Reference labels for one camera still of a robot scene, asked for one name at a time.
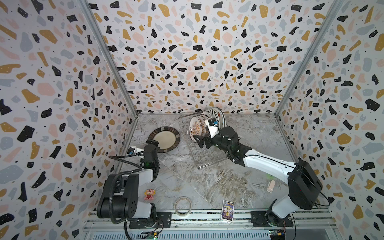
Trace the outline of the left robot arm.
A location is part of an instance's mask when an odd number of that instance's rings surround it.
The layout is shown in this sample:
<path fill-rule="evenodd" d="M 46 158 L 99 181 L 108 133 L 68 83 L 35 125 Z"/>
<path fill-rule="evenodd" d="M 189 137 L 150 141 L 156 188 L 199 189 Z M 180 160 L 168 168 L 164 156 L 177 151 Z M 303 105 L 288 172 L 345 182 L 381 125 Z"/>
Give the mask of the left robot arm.
<path fill-rule="evenodd" d="M 110 156 L 135 169 L 108 176 L 96 208 L 98 218 L 110 219 L 113 224 L 138 222 L 149 228 L 156 224 L 155 205 L 139 200 L 140 186 L 153 182 L 160 170 L 159 142 L 147 140 L 146 144 L 143 149 L 130 147 L 125 156 Z"/>

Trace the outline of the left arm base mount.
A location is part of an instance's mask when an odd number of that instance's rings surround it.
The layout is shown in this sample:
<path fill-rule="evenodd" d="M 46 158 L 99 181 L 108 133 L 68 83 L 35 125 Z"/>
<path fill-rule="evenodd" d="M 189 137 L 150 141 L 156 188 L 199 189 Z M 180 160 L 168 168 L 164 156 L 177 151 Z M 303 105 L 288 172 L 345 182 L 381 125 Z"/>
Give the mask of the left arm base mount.
<path fill-rule="evenodd" d="M 171 227 L 172 212 L 157 212 L 147 219 L 131 221 L 130 229 L 169 229 Z"/>

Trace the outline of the black white striped plate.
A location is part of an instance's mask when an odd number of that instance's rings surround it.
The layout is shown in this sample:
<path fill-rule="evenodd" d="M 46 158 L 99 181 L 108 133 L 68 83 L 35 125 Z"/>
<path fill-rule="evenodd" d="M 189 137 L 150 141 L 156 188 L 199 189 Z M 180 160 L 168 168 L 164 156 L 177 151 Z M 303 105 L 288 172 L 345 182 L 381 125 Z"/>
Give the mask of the black white striped plate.
<path fill-rule="evenodd" d="M 210 113 L 211 118 L 215 118 L 216 119 L 216 121 L 218 122 L 219 127 L 221 128 L 223 126 L 223 120 L 222 120 L 222 117 L 221 117 L 221 113 L 218 112 L 214 108 L 210 108 L 207 111 Z"/>

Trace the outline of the watermelon pattern plate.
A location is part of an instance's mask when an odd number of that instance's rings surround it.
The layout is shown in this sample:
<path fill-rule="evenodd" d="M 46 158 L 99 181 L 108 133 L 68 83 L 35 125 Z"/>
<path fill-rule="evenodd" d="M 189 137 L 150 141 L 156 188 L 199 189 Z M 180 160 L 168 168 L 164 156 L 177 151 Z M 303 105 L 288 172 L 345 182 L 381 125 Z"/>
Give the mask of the watermelon pattern plate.
<path fill-rule="evenodd" d="M 224 116 L 223 111 L 222 111 L 220 108 L 216 107 L 216 109 L 217 109 L 217 111 L 218 111 L 218 115 L 219 115 L 220 118 L 221 118 L 221 128 L 223 128 L 223 127 L 226 126 L 226 118 L 225 118 L 225 116 Z"/>

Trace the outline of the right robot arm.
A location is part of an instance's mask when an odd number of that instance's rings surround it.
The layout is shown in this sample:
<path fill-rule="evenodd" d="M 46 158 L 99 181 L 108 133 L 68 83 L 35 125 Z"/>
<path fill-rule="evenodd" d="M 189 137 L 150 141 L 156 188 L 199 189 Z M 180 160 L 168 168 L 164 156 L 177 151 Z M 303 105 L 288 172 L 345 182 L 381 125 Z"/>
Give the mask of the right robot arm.
<path fill-rule="evenodd" d="M 257 169 L 288 185 L 288 194 L 274 200 L 263 217 L 257 217 L 261 223 L 278 226 L 291 213 L 300 209 L 310 211 L 316 205 L 323 186 L 307 162 L 294 163 L 264 155 L 243 145 L 232 127 L 218 130 L 209 126 L 208 134 L 193 138 L 201 149 L 214 146 L 234 164 Z"/>

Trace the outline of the brown rimmed cream plate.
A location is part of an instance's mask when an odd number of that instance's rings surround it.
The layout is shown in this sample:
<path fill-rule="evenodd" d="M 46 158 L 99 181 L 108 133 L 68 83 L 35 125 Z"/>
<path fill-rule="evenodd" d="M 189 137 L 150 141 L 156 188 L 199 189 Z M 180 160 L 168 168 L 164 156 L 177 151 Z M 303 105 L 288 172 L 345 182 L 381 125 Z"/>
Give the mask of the brown rimmed cream plate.
<path fill-rule="evenodd" d="M 158 153 L 167 153 L 174 150 L 180 143 L 180 133 L 173 127 L 160 127 L 155 129 L 148 139 L 159 142 Z"/>

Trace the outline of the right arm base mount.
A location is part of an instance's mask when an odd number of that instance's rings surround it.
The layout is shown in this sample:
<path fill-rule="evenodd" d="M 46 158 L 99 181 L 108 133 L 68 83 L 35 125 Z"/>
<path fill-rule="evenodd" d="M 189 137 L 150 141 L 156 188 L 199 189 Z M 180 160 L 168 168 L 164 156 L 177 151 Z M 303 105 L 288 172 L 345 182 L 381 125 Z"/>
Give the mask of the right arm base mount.
<path fill-rule="evenodd" d="M 251 211 L 250 213 L 251 223 L 254 228 L 283 228 L 294 226 L 293 220 L 290 216 L 280 219 L 274 213 L 269 211 Z"/>

